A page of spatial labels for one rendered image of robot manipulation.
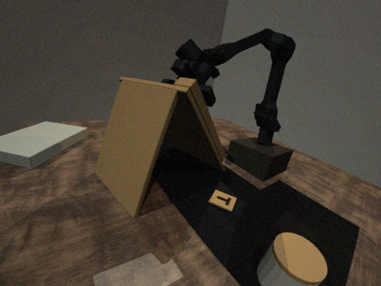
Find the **grey cylindrical container with tan lid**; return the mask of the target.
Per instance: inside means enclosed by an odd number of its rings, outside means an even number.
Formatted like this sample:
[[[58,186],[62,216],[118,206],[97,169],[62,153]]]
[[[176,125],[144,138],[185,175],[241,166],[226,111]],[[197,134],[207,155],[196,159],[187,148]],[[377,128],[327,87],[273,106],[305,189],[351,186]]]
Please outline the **grey cylindrical container with tan lid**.
[[[257,267],[261,286],[318,286],[327,275],[325,258],[309,240],[283,232]]]

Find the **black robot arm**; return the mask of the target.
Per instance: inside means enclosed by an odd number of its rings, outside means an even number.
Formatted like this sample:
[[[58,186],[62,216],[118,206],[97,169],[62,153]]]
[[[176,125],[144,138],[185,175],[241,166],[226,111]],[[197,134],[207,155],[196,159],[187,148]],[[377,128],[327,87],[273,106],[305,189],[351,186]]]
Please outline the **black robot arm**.
[[[215,66],[224,64],[237,55],[238,52],[260,43],[271,51],[272,67],[264,99],[262,103],[256,104],[255,107],[256,125],[260,127],[260,131],[258,139],[254,142],[270,147],[274,145],[271,143],[274,132],[279,132],[281,128],[277,120],[276,102],[285,66],[289,59],[292,58],[296,46],[291,37],[266,28],[236,42],[224,43],[217,45],[213,49],[204,49],[203,51],[195,45],[192,39],[189,39],[176,51],[175,54],[180,59],[174,61],[171,70],[178,75],[177,79],[180,77],[197,79],[199,70],[204,72],[207,80],[210,77],[215,79],[220,75],[219,69]]]

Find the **tan a-frame board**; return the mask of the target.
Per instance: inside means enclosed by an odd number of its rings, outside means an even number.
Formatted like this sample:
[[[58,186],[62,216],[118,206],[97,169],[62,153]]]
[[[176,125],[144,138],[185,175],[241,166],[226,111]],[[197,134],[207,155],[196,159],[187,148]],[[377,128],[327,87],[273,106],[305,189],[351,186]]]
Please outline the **tan a-frame board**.
[[[224,149],[197,79],[174,85],[120,77],[95,173],[136,218],[164,136],[173,147],[225,171]]]

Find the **tan letter tile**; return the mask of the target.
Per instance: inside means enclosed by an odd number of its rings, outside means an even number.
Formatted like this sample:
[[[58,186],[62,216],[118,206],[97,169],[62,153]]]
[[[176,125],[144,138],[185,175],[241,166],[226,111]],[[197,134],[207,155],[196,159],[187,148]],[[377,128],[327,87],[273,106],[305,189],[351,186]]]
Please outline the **tan letter tile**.
[[[236,197],[233,197],[231,195],[224,194],[223,192],[215,190],[208,202],[232,212],[234,205],[236,203],[236,200],[237,200]]]

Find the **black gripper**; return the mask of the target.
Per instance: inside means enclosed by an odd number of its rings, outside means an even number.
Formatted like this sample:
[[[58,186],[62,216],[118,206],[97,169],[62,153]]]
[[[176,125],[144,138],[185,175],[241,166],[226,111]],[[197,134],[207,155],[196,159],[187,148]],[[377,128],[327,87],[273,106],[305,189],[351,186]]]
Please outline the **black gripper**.
[[[206,105],[209,107],[212,107],[213,104],[215,103],[215,100],[216,100],[214,92],[213,92],[213,88],[211,86],[205,85],[205,82],[207,81],[207,77],[203,71],[199,70],[198,74],[199,75],[197,77],[197,82],[199,84],[202,95],[205,99]],[[163,79],[161,83],[167,83],[167,84],[174,85],[175,81]]]

